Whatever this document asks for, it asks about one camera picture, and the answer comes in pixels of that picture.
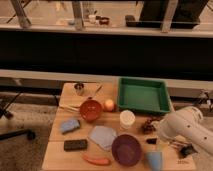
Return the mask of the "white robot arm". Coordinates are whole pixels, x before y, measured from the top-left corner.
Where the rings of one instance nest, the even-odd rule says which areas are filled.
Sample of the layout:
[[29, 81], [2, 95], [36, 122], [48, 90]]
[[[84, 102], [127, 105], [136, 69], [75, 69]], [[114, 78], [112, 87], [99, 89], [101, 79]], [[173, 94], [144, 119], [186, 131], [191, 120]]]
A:
[[171, 142], [180, 135], [213, 155], [213, 132], [201, 125], [202, 112], [194, 106], [168, 113], [157, 124], [158, 137]]

